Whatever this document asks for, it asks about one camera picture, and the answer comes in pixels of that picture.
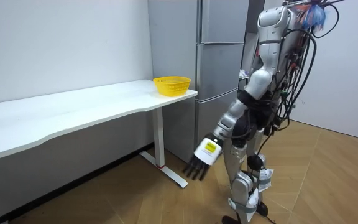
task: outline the stainless steel refrigerator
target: stainless steel refrigerator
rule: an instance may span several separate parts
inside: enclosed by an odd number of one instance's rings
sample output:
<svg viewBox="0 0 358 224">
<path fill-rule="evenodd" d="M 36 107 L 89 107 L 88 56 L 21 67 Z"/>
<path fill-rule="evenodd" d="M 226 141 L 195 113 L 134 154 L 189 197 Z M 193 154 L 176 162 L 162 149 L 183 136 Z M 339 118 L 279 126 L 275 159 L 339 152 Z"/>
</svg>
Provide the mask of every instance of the stainless steel refrigerator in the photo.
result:
<svg viewBox="0 0 358 224">
<path fill-rule="evenodd" d="M 154 77 L 191 79 L 196 98 L 163 108 L 165 148 L 184 161 L 236 99 L 248 0 L 149 0 Z"/>
</svg>

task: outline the white metal frame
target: white metal frame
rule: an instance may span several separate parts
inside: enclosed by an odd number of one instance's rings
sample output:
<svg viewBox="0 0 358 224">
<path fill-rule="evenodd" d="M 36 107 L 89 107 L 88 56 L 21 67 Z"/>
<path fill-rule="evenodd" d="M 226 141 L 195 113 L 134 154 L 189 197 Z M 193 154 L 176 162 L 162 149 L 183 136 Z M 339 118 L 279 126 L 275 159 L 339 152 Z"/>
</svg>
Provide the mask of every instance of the white metal frame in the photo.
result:
<svg viewBox="0 0 358 224">
<path fill-rule="evenodd" d="M 180 187 L 184 188 L 187 186 L 187 181 L 181 178 L 174 171 L 165 166 L 164 156 L 164 131 L 162 125 L 162 107 L 154 109 L 153 113 L 153 129 L 154 129 L 154 149 L 155 158 L 147 152 L 141 152 L 141 156 L 146 158 L 149 162 L 159 168 L 164 174 L 169 176 L 175 181 Z"/>
</svg>

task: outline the plastic basket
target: plastic basket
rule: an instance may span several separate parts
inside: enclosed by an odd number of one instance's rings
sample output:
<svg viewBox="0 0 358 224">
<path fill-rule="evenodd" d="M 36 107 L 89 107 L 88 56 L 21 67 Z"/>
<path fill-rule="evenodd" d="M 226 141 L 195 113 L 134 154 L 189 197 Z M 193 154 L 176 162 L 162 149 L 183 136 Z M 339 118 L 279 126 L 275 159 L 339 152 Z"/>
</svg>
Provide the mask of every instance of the plastic basket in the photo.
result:
<svg viewBox="0 0 358 224">
<path fill-rule="evenodd" d="M 189 89 L 191 79 L 185 77 L 162 77 L 153 79 L 160 94 L 165 96 L 179 96 Z"/>
</svg>

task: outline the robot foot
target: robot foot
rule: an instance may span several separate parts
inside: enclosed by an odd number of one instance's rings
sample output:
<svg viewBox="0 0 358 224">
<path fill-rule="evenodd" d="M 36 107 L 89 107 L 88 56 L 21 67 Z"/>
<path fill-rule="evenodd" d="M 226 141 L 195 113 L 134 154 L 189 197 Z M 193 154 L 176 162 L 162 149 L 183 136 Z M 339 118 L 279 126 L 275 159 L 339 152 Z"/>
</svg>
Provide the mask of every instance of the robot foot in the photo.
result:
<svg viewBox="0 0 358 224">
<path fill-rule="evenodd" d="M 227 215 L 222 217 L 222 224 L 241 224 L 239 221 L 229 217 Z"/>
<path fill-rule="evenodd" d="M 260 202 L 260 204 L 256 208 L 256 212 L 259 213 L 259 215 L 262 215 L 263 217 L 267 217 L 267 215 L 269 214 L 269 209 L 263 202 Z"/>
</svg>

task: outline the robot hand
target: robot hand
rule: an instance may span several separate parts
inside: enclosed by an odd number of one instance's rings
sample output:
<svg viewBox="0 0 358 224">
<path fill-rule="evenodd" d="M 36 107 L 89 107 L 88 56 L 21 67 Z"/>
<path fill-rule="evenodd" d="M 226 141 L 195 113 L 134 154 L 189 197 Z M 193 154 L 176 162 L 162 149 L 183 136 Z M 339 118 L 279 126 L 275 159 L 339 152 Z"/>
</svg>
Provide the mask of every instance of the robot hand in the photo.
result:
<svg viewBox="0 0 358 224">
<path fill-rule="evenodd" d="M 187 164 L 183 173 L 190 177 L 194 172 L 192 179 L 195 180 L 200 175 L 199 180 L 203 180 L 209 167 L 214 164 L 222 152 L 223 141 L 214 134 L 210 133 L 202 140 L 194 152 L 193 157 Z"/>
</svg>

